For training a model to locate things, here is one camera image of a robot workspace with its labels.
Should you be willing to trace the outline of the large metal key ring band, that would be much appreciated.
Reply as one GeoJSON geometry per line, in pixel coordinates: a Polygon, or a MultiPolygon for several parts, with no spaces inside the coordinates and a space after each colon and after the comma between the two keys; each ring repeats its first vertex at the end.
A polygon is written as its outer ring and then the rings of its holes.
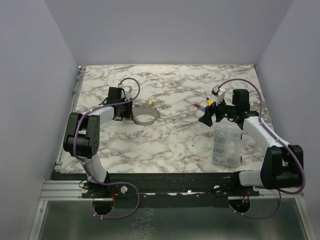
{"type": "Polygon", "coordinates": [[[153,125],[160,117],[160,112],[152,106],[138,106],[133,109],[133,122],[138,126],[153,125]]]}

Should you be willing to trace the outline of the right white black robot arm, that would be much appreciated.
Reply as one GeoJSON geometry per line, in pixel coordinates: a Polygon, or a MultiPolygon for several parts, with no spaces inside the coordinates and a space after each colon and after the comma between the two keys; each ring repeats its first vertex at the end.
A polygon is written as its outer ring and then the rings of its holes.
{"type": "Polygon", "coordinates": [[[205,107],[199,121],[208,127],[226,118],[236,123],[258,144],[264,152],[260,170],[240,171],[237,179],[230,182],[229,189],[240,196],[248,187],[260,187],[268,190],[303,187],[306,183],[303,174],[304,153],[299,145],[292,145],[280,138],[270,127],[265,125],[261,115],[250,109],[249,91],[235,89],[232,92],[232,104],[226,104],[224,92],[217,93],[218,98],[205,107]]]}

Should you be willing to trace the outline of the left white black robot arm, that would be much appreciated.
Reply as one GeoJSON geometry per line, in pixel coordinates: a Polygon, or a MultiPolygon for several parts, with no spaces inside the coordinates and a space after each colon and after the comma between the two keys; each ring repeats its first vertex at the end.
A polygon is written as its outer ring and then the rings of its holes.
{"type": "Polygon", "coordinates": [[[63,149],[76,158],[93,183],[97,196],[106,197],[111,190],[110,177],[98,156],[100,126],[108,121],[132,117],[132,89],[129,86],[111,87],[105,100],[88,113],[70,113],[63,139],[63,149]]]}

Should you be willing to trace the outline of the red blue screwdriver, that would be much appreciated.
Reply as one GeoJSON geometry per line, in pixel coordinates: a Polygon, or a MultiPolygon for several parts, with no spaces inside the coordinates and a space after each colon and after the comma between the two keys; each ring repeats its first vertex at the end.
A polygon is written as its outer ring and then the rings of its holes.
{"type": "Polygon", "coordinates": [[[196,108],[199,109],[200,111],[205,112],[205,107],[201,106],[200,104],[191,102],[190,100],[187,100],[187,99],[184,99],[184,100],[185,100],[186,102],[192,104],[194,107],[196,107],[196,108]]]}

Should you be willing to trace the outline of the clear plastic organizer box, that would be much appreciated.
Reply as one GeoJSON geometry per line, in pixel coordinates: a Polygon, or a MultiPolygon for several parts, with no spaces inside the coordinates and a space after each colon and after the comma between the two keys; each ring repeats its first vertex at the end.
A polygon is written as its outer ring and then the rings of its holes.
{"type": "Polygon", "coordinates": [[[237,168],[241,165],[242,132],[238,128],[216,125],[213,132],[213,165],[237,168]]]}

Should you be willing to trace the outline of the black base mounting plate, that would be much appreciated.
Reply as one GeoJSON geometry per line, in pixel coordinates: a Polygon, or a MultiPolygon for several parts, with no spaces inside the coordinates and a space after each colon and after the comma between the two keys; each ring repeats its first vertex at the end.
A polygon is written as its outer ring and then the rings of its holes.
{"type": "Polygon", "coordinates": [[[234,173],[111,173],[112,186],[86,183],[84,199],[115,201],[117,208],[227,208],[229,200],[259,196],[234,173]]]}

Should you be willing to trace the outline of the yellow handled screwdriver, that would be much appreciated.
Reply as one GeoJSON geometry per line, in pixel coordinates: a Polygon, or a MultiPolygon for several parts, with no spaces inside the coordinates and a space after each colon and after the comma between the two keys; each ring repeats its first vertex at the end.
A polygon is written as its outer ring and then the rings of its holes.
{"type": "Polygon", "coordinates": [[[204,93],[205,93],[207,105],[210,106],[210,105],[212,104],[212,101],[211,101],[211,99],[209,98],[208,93],[207,93],[206,91],[205,91],[204,93]]]}

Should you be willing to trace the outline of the aluminium frame rail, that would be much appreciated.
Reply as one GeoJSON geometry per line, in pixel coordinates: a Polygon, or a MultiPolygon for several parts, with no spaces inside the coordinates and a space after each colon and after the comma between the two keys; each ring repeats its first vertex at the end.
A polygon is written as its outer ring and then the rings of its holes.
{"type": "Polygon", "coordinates": [[[77,201],[82,199],[80,181],[48,180],[44,181],[40,191],[40,201],[77,201]]]}

